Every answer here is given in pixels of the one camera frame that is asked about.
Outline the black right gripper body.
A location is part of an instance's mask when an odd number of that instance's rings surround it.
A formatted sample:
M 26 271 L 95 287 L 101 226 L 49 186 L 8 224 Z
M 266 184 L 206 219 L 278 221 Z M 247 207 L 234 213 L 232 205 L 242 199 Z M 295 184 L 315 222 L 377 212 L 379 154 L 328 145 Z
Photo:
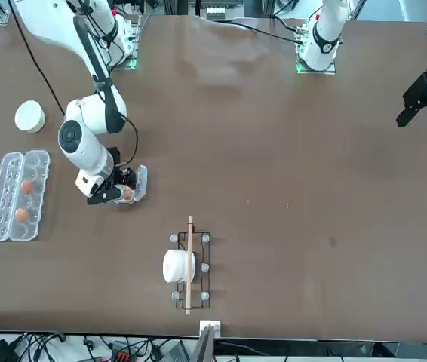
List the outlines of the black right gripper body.
M 122 168 L 121 163 L 121 153 L 117 147 L 109 147 L 107 151 L 112 156 L 113 168 L 112 173 L 108 176 L 102 184 L 102 187 L 105 189 L 111 189 L 115 185 L 128 185 L 129 173 Z

